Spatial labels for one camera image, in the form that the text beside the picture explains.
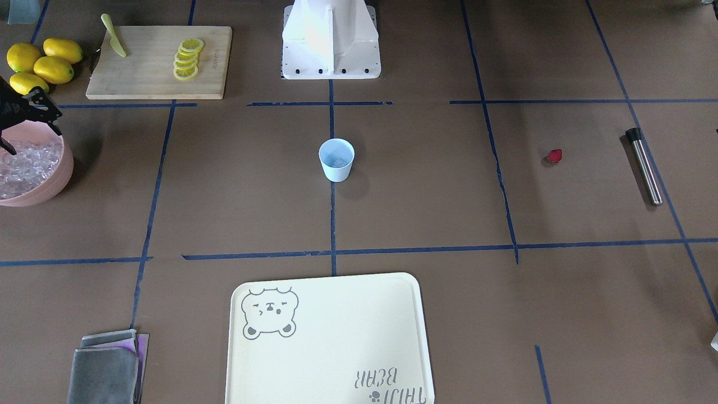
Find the light blue plastic cup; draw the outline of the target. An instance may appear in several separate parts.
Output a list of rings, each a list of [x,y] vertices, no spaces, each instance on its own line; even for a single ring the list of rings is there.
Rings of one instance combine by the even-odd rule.
[[[351,173],[356,151],[349,141],[333,138],[320,146],[318,157],[326,179],[343,182]]]

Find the red strawberry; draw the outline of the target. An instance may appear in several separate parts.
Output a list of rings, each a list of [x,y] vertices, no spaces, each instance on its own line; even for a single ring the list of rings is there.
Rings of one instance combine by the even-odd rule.
[[[562,149],[552,149],[547,154],[546,159],[550,164],[561,163],[561,161],[563,159],[563,150]]]

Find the clear ice cubes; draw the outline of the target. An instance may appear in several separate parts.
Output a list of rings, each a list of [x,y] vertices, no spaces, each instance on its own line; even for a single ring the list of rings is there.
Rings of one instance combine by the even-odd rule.
[[[62,140],[56,138],[43,145],[12,141],[16,154],[2,149],[1,198],[12,199],[26,194],[48,179],[59,166]]]

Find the cream tray with bear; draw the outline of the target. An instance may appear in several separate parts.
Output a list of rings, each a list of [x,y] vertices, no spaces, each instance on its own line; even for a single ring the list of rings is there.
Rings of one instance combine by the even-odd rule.
[[[226,403],[434,403],[408,273],[246,282],[231,296]]]

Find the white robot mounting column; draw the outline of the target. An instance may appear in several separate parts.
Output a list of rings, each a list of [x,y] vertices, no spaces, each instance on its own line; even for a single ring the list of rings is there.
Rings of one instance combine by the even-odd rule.
[[[280,74],[286,80],[364,80],[381,73],[375,7],[295,1],[284,8]]]

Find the yellow lemon slices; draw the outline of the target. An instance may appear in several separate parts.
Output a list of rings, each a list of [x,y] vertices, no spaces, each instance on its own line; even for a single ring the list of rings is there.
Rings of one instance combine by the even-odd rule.
[[[205,47],[201,38],[181,41],[174,55],[173,76],[177,80],[192,80],[199,74],[200,53]]]

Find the wooden cutting board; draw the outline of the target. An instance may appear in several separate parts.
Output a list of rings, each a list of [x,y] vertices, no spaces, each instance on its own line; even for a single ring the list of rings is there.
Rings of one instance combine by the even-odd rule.
[[[116,26],[126,56],[110,45],[109,34],[101,44],[98,62],[90,74],[86,97],[91,100],[219,100],[232,44],[230,26]],[[179,80],[174,58],[182,41],[205,42],[194,79]]]

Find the grey folded cloth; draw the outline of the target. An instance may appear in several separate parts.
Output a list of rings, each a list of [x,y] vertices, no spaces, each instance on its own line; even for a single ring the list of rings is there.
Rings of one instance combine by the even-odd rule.
[[[82,337],[74,351],[68,403],[140,403],[150,335],[134,328]]]

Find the yellow green plastic knife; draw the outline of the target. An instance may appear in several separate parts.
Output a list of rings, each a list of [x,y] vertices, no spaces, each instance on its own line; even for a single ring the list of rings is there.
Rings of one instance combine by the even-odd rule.
[[[105,29],[109,35],[109,44],[110,47],[115,51],[116,54],[118,54],[119,57],[126,57],[127,53],[125,49],[123,48],[123,45],[121,44],[121,41],[119,39],[119,36],[117,34],[115,25],[113,23],[113,20],[110,15],[107,13],[103,13],[100,16],[100,19],[105,26]]]

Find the pink bowl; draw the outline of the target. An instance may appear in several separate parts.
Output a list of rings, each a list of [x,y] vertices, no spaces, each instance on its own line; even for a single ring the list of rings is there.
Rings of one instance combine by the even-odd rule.
[[[27,141],[34,145],[43,145],[56,138],[62,140],[63,151],[61,161],[56,171],[35,189],[12,199],[3,199],[3,206],[20,207],[38,205],[59,194],[67,186],[73,172],[72,151],[63,136],[57,136],[45,123],[23,122],[8,130],[3,130],[2,139],[10,143],[12,141]]]

